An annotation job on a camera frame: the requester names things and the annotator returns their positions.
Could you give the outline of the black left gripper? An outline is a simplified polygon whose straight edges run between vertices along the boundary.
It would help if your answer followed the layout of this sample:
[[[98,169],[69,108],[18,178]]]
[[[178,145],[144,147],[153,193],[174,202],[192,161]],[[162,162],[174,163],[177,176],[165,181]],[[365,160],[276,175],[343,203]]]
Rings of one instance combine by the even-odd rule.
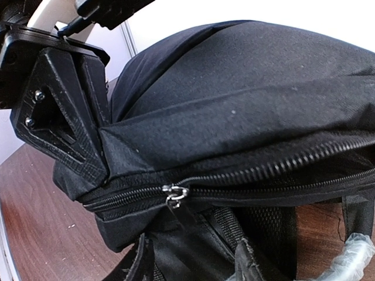
[[[104,67],[109,61],[99,47],[1,23],[1,108],[16,104],[16,136],[94,186],[107,179],[98,129],[111,121]]]

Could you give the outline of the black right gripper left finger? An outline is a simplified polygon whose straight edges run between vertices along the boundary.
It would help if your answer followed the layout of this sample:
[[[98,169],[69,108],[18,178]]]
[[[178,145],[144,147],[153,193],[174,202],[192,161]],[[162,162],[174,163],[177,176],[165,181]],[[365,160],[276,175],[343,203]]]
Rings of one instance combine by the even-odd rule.
[[[142,281],[153,279],[154,246],[152,241],[145,234],[142,234],[103,281]]]

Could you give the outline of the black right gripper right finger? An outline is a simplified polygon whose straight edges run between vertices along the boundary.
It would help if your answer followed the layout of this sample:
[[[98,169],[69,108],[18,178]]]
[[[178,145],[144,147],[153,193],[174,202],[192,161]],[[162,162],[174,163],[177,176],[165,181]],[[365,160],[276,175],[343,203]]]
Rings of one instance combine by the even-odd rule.
[[[247,238],[237,245],[234,270],[234,280],[281,280],[277,267]]]

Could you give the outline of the black student backpack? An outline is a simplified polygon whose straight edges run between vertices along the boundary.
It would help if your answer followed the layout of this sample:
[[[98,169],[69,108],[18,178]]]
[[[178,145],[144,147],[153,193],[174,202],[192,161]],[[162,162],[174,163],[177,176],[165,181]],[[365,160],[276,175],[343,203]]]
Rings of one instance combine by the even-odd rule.
[[[99,128],[100,186],[56,163],[115,252],[142,234],[153,280],[234,280],[247,238],[296,276],[299,205],[342,203],[346,243],[374,219],[374,53],[251,20],[175,33],[138,53]]]

